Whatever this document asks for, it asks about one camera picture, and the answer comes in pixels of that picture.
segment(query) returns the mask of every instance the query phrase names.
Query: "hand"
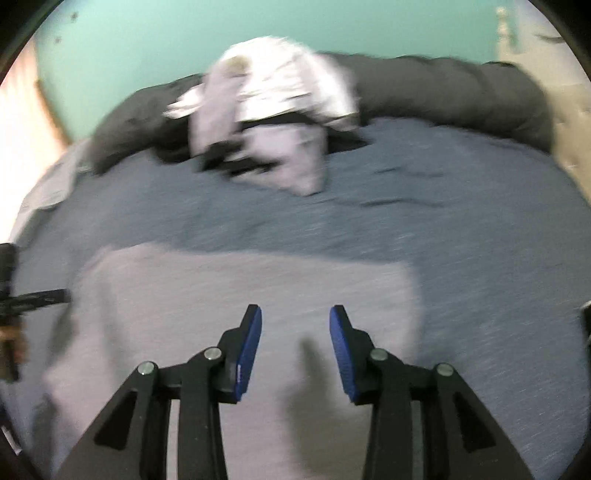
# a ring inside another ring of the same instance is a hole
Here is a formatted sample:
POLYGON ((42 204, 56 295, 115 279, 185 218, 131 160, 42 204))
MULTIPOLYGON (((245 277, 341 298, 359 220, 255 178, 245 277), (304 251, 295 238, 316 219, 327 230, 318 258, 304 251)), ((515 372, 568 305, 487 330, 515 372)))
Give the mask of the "hand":
POLYGON ((14 361, 18 364, 27 361, 27 340, 19 326, 0 327, 0 342, 14 342, 14 361))

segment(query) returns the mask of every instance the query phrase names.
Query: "curtain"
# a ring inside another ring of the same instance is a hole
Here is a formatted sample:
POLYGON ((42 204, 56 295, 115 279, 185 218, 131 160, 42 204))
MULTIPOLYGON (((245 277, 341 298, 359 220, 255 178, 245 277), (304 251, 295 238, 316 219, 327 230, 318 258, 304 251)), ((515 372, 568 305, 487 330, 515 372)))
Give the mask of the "curtain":
POLYGON ((0 85, 0 242, 25 195, 66 147, 39 88, 31 40, 0 85))

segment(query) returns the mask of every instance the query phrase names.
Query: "triangular cutout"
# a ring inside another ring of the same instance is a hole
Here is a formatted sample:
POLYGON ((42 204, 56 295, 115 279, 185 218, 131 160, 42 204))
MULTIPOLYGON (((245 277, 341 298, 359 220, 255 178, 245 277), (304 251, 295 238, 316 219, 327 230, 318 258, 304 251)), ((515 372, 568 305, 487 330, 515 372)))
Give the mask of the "triangular cutout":
POLYGON ((462 441, 466 451, 472 453, 494 447, 496 445, 495 438, 468 401, 461 394, 456 393, 453 396, 453 402, 456 405, 457 416, 460 419, 462 441))
POLYGON ((115 450, 125 449, 137 398, 137 392, 129 392, 117 405, 112 415, 99 430, 99 433, 96 434, 95 443, 97 445, 115 450))

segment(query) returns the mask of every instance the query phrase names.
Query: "pile of clothes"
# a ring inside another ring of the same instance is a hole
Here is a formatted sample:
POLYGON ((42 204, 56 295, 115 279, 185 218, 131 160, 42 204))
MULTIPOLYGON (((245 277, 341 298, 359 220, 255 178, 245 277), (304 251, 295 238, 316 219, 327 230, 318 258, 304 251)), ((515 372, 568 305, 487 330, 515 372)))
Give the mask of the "pile of clothes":
POLYGON ((190 116, 200 170, 310 195, 323 188, 327 152, 365 144, 353 85, 329 56, 260 37, 227 50, 164 115, 190 116))

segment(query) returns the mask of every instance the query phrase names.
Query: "white cloth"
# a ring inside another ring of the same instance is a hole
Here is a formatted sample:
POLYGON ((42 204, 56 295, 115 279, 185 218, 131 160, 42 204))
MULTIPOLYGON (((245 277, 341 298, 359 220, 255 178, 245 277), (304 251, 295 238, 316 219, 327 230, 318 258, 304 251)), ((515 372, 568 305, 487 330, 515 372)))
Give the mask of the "white cloth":
MULTIPOLYGON (((238 96, 238 122, 288 112, 308 113, 321 124, 357 117, 357 99, 345 71, 326 56, 284 38, 259 37, 233 45, 219 61, 235 58, 243 60, 248 75, 238 96)), ((165 115, 190 115, 202 101, 203 90, 191 89, 165 115)))

